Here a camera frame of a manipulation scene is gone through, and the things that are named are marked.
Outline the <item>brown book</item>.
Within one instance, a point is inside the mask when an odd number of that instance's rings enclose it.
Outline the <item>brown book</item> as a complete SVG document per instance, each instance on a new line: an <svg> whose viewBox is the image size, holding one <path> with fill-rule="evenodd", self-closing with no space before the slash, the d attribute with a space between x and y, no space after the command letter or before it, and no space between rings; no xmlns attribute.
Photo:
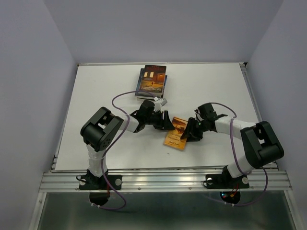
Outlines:
<svg viewBox="0 0 307 230"><path fill-rule="evenodd" d="M144 96L161 97L166 81L166 66L145 65L140 71L136 93Z"/></svg>

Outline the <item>orange back cover book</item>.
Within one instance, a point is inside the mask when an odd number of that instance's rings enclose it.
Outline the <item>orange back cover book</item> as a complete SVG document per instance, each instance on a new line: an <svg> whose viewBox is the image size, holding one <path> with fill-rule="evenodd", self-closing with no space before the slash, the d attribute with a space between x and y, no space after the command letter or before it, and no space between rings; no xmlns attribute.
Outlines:
<svg viewBox="0 0 307 230"><path fill-rule="evenodd" d="M175 129L168 132L164 140L164 145L183 151L185 149L187 139L181 139L181 136L183 135L187 124L187 120L174 116L172 119L172 125Z"/></svg>

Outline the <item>Little Women floral book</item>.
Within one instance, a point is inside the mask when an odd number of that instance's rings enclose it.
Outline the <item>Little Women floral book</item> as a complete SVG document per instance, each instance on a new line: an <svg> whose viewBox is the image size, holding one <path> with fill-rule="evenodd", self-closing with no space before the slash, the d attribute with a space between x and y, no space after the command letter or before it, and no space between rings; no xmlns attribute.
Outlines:
<svg viewBox="0 0 307 230"><path fill-rule="evenodd" d="M135 97L161 98L164 93L165 72L142 68L140 71Z"/></svg>

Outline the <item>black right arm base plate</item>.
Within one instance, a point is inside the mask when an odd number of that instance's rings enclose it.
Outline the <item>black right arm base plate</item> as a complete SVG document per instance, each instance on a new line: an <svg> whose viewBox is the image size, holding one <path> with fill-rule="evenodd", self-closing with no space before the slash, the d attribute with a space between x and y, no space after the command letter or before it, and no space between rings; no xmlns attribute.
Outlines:
<svg viewBox="0 0 307 230"><path fill-rule="evenodd" d="M247 177L240 176L238 178L232 178L231 176L224 177L221 174L207 174L203 185L208 189L249 188Z"/></svg>

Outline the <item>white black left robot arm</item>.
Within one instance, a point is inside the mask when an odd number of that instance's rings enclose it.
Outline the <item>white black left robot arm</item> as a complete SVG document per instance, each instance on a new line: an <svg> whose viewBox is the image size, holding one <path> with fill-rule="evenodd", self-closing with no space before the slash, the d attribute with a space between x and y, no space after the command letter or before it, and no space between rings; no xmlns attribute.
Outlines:
<svg viewBox="0 0 307 230"><path fill-rule="evenodd" d="M162 110L167 100L155 98L155 101L145 100L139 109L124 117L116 116L106 107L101 107L81 128L80 134L86 144L89 156L89 166L85 175L76 176L80 190L106 190L111 184L120 190L122 175L110 175L106 166L105 152L119 131L138 133L146 125L155 129L172 131L168 111Z"/></svg>

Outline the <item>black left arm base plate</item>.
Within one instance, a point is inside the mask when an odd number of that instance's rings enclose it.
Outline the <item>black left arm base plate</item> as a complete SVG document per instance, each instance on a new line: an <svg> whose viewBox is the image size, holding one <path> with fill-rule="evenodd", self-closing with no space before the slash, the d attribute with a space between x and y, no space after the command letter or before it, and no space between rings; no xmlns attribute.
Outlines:
<svg viewBox="0 0 307 230"><path fill-rule="evenodd" d="M106 176L110 184L116 189L121 189L121 182L116 184L116 181L122 181L122 175L115 174L115 175L107 175ZM107 182L105 181L104 177L95 177L91 174L85 175L77 175L77 181L79 182L79 189L80 190L106 190L107 189Z"/></svg>

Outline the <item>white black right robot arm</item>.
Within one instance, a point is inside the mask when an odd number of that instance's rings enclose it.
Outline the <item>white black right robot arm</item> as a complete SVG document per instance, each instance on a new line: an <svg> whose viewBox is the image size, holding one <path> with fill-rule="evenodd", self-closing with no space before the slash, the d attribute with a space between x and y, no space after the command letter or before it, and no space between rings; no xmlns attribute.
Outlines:
<svg viewBox="0 0 307 230"><path fill-rule="evenodd" d="M269 122L258 123L237 120L217 114L213 103L205 103L188 119L181 138L188 142L200 141L203 133L212 131L230 136L234 162L225 166L220 174L208 174L203 182L207 189L249 188L248 174L254 169L281 159L284 150Z"/></svg>

